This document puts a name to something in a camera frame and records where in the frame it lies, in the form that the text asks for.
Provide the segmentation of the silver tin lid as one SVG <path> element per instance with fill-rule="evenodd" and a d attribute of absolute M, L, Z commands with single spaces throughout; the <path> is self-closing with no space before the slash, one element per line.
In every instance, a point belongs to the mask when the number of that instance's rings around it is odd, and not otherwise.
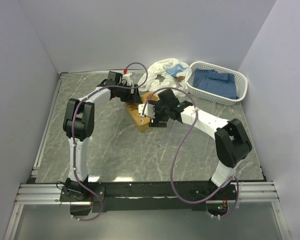
<path fill-rule="evenodd" d="M 141 97 L 141 100 L 142 100 L 142 104 L 144 104 L 146 102 L 146 100 L 149 98 L 149 96 L 151 95 L 152 92 L 146 92 L 144 94 L 142 94 L 140 97 Z M 157 95 L 153 95 L 150 100 L 153 100 L 153 101 L 157 101 L 159 100 L 158 96 Z M 145 117 L 141 117 L 140 114 L 138 113 L 138 104 L 135 104 L 135 103 L 125 103 L 125 107 L 127 109 L 127 112 L 129 113 L 129 115 L 131 116 L 132 118 L 132 121 L 134 123 L 134 119 L 137 119 L 137 118 L 145 118 Z"/>

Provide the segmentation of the clear plastic tray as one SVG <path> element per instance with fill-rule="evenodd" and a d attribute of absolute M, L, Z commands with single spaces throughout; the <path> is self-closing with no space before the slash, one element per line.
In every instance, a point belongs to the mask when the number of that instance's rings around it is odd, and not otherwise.
<path fill-rule="evenodd" d="M 215 102 L 198 97 L 194 97 L 193 99 L 199 109 L 209 114 L 215 113 Z M 167 127 L 162 131 L 159 145 L 175 152 L 190 127 L 189 124 L 183 124 L 177 120 L 170 119 L 167 123 Z M 187 138 L 182 142 L 178 154 L 185 154 L 199 159 L 204 158 L 206 156 L 209 141 L 209 135 L 194 127 Z"/>

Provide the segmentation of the gold cookie tin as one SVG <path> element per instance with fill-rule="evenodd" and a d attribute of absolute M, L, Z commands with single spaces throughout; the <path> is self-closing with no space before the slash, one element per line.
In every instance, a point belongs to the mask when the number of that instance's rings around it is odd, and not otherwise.
<path fill-rule="evenodd" d="M 134 125 L 135 125 L 136 129 L 141 133 L 147 131 L 150 128 L 149 127 L 149 123 L 150 123 L 149 117 L 135 118 L 133 121 L 134 121 Z"/>

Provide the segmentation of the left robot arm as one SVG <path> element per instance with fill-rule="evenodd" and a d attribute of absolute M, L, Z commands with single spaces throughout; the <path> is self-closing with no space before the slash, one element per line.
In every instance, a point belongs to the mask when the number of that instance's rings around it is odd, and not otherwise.
<path fill-rule="evenodd" d="M 141 104 L 139 86 L 134 83 L 133 75 L 126 70 L 124 74 L 110 71 L 91 93 L 67 102 L 62 127 L 70 147 L 70 169 L 65 187 L 78 201 L 86 200 L 90 194 L 87 152 L 95 128 L 95 108 L 114 98 L 124 103 Z"/>

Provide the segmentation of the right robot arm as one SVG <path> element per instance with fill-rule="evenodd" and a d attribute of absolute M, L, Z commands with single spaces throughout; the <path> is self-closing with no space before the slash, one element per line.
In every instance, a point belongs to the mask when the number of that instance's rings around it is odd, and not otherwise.
<path fill-rule="evenodd" d="M 150 118 L 149 127 L 165 128 L 169 120 L 190 125 L 215 141 L 215 149 L 219 160 L 211 177 L 209 195 L 218 200 L 227 192 L 224 184 L 235 175 L 238 164 L 252 151 L 252 143 L 242 122 L 214 116 L 199 109 L 193 101 L 182 102 L 172 89 L 165 89 L 158 94 L 158 100 L 147 100 L 138 108 L 141 116 Z"/>

